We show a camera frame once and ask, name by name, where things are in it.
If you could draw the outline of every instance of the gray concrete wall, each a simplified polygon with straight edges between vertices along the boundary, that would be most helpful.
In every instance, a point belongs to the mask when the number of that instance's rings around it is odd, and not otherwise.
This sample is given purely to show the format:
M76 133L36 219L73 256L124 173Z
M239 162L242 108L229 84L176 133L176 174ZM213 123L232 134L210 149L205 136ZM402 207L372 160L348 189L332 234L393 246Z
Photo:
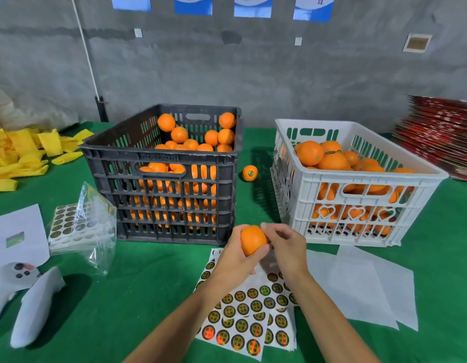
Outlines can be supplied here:
M176 15L173 0L146 13L76 2L114 122L186 103L239 106L247 126L301 118L387 131L406 94L467 100L467 0L336 0L326 24L293 21L295 0L273 0L272 19L234 18L233 0L214 0L210 17ZM241 42L226 44L225 31ZM411 32L434 35L425 54L401 52ZM0 84L98 120L70 0L1 0Z

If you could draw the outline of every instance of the wall switch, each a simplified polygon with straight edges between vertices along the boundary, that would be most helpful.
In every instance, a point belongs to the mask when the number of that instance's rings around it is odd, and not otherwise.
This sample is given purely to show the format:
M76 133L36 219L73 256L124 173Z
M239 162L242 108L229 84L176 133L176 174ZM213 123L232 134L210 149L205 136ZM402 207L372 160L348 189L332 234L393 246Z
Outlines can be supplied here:
M410 33L405 42L405 47L403 47L403 52L424 53L431 39L431 34Z

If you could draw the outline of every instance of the hand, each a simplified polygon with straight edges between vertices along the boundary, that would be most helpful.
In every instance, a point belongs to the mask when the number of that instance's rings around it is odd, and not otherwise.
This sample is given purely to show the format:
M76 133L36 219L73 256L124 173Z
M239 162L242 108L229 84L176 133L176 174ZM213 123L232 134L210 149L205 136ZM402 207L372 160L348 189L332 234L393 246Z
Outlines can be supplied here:
M261 229L273 245L277 263L289 286L298 276L309 274L307 242L301 234L286 224L262 223Z
M241 285L271 249L270 245L266 244L249 257L245 256L240 241L240 232L247 226L243 224L233 228L232 235L220 254L212 276L208 279L218 291L219 299Z

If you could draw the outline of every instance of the black plastic crate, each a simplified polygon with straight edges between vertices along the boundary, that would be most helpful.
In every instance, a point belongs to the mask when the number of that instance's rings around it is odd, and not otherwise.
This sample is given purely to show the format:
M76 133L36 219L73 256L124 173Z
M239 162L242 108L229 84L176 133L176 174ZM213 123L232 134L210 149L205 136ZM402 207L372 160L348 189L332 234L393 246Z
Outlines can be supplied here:
M218 117L225 112L237 119L232 128L232 152L154 149L171 140L170 133L161 131L157 124L163 113L173 115L177 125L188 130L189 138L201 144L206 131L221 129ZM118 239L222 245L235 225L242 135L239 108L157 104L86 139L80 148L97 190L117 207ZM140 171L149 163L181 164L186 171ZM216 178L212 166L216 167Z

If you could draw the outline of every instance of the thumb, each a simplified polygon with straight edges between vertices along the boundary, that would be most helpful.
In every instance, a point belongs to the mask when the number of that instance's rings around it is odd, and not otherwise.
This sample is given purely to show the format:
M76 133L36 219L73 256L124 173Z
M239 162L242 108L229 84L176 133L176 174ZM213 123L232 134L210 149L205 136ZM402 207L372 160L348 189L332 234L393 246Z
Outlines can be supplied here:
M274 248L282 247L282 245L285 243L286 240L277 234L273 226L269 226L267 223L262 223L261 229L270 240Z
M260 246L253 254L247 257L249 267L253 269L259 263L260 260L267 256L269 251L270 244L264 244L263 246Z

